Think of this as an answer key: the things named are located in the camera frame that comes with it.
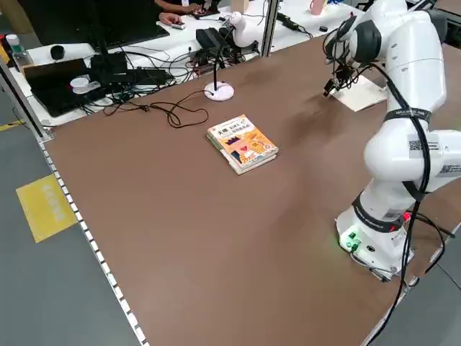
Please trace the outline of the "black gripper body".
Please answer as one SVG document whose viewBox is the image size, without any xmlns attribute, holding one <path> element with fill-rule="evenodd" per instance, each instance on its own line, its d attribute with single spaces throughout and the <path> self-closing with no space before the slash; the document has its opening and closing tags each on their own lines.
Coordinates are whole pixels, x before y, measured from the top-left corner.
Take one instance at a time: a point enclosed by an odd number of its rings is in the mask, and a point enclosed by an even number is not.
<svg viewBox="0 0 461 346">
<path fill-rule="evenodd" d="M 353 66 L 348 65 L 338 65 L 333 70 L 333 79 L 345 79 L 351 77 L 352 84 L 357 83 L 357 69 Z"/>
</svg>

